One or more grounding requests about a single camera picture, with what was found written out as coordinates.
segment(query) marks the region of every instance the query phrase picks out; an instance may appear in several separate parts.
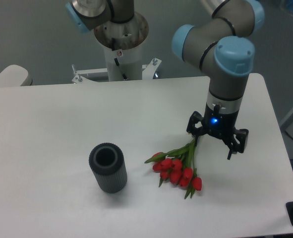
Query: blue led light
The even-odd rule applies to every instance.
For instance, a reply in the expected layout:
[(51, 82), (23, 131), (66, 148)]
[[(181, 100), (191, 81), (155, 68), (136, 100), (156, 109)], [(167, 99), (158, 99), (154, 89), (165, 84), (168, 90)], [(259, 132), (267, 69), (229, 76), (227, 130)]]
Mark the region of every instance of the blue led light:
[(211, 120), (210, 120), (210, 122), (211, 122), (211, 124), (216, 124), (216, 123), (218, 123), (218, 119), (217, 118), (211, 118)]

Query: tulip bouquet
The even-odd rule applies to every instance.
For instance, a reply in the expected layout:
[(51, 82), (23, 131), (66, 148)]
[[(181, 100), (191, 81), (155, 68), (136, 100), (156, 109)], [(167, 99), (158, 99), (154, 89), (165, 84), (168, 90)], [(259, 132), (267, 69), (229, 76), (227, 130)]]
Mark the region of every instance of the tulip bouquet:
[(154, 172), (160, 173), (160, 184), (170, 179), (171, 183), (181, 187), (187, 187), (185, 199), (200, 191), (202, 187), (201, 178), (197, 176), (197, 168), (194, 165), (195, 139), (185, 146), (171, 150), (167, 153), (159, 152), (153, 155), (145, 163), (155, 162)]

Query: ribbed rubber sleeve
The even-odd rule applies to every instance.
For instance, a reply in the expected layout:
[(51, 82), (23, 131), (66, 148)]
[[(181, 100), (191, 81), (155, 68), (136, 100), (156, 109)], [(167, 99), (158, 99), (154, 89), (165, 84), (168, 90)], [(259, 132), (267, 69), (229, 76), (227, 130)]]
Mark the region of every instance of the ribbed rubber sleeve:
[(97, 145), (89, 156), (90, 168), (99, 187), (107, 193), (116, 193), (124, 188), (127, 173), (120, 148), (111, 143)]
[(122, 190), (127, 182), (127, 173), (125, 169), (125, 163), (123, 162), (122, 166), (118, 171), (112, 175), (99, 175), (95, 172), (93, 174), (96, 177), (99, 187), (108, 193), (116, 193)]

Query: light blue joint cap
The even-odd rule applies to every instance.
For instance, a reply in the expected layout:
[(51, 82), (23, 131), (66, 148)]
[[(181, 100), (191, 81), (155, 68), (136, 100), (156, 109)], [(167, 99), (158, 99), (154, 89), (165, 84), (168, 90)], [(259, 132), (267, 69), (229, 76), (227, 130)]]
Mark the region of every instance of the light blue joint cap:
[(216, 45), (215, 60), (226, 73), (243, 77), (252, 72), (255, 48), (246, 38), (227, 36)]
[(183, 25), (175, 32), (173, 36), (172, 51), (181, 60), (183, 60), (182, 50), (184, 48), (186, 37), (193, 27), (193, 25)]
[(256, 0), (246, 0), (247, 2), (249, 2), (253, 8), (254, 11), (254, 30), (253, 32), (257, 31), (258, 29), (260, 29), (265, 21), (265, 12), (264, 9), (261, 5), (261, 3), (259, 3)]
[(79, 16), (77, 15), (77, 13), (74, 11), (74, 9), (72, 8), (72, 6), (70, 5), (70, 3), (66, 4), (66, 10), (67, 13), (69, 15), (69, 17), (71, 18), (71, 20), (73, 21), (73, 23), (76, 25), (76, 27), (78, 28), (78, 30), (81, 33), (87, 33), (90, 30), (85, 26), (85, 24), (83, 24), (83, 22), (80, 20)]

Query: robotic arm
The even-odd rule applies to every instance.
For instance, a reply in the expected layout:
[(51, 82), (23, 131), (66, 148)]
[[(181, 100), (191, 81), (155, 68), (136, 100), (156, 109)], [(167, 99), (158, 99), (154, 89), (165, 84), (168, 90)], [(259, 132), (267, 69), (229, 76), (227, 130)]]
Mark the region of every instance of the robotic arm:
[(134, 0), (73, 0), (66, 10), (80, 32), (93, 30), (104, 50), (109, 81), (142, 79), (140, 45), (149, 27), (134, 12)]
[(243, 38), (259, 29), (264, 10), (255, 0), (204, 0), (213, 20), (201, 28), (180, 27), (172, 41), (173, 52), (210, 77), (205, 115), (194, 112), (187, 132), (196, 139), (209, 134), (243, 153), (248, 130), (235, 128), (247, 79), (253, 68), (254, 45)]
[(134, 0), (73, 0), (67, 12), (81, 32), (89, 32), (107, 21), (123, 24), (134, 17)]

